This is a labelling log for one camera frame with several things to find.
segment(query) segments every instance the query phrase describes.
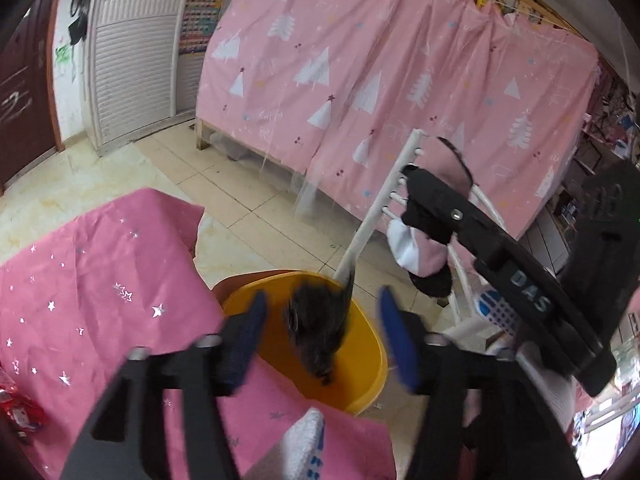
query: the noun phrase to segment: white towel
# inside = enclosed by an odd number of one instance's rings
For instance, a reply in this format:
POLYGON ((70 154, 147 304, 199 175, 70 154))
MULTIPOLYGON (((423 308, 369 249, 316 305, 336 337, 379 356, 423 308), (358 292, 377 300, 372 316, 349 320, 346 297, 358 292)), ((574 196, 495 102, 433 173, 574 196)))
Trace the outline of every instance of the white towel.
POLYGON ((243 480, 319 480, 324 417, 309 409, 282 439, 244 475, 243 480))
POLYGON ((431 276, 447 264, 446 245, 431 240, 399 218, 389 222, 386 239, 398 265, 416 276, 431 276))

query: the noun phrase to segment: wardrobe door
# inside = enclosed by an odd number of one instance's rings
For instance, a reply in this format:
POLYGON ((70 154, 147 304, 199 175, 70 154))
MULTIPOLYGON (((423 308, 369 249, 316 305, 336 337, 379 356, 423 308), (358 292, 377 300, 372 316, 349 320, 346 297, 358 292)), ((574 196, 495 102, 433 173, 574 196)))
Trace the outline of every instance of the wardrobe door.
POLYGON ((92 0, 86 60, 98 147, 148 134, 175 115, 184 1, 92 0))

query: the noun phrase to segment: poster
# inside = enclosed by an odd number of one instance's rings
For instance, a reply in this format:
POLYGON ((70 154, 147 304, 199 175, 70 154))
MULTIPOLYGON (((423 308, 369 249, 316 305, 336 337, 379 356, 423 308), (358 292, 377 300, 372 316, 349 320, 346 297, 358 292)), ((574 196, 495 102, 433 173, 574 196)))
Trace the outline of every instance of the poster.
POLYGON ((180 30, 180 54, 204 52, 216 30, 224 0, 187 0, 180 30))

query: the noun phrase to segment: black bag hanging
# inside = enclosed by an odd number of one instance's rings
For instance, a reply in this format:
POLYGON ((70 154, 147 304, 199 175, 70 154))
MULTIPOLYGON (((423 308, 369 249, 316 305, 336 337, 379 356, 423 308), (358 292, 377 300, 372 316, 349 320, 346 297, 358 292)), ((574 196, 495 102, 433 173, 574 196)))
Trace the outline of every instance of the black bag hanging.
POLYGON ((74 17, 78 14, 78 18, 69 25, 69 38, 71 45, 78 44, 86 38, 89 29, 89 3, 91 0, 71 0, 69 14, 74 17))
POLYGON ((69 25, 69 38, 71 45, 78 44, 80 40, 86 38, 86 32, 89 24, 89 19, 84 12, 80 13, 80 16, 69 25))

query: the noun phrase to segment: bed leg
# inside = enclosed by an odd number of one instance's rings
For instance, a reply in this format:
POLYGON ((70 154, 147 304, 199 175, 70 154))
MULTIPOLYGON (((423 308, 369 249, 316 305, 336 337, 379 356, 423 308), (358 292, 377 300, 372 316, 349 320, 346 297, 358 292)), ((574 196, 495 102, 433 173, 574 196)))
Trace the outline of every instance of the bed leg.
POLYGON ((209 143, 202 137, 204 128, 205 127, 202 123, 202 119, 196 119, 194 131, 196 132, 196 148, 198 150, 204 150, 209 145, 209 143))

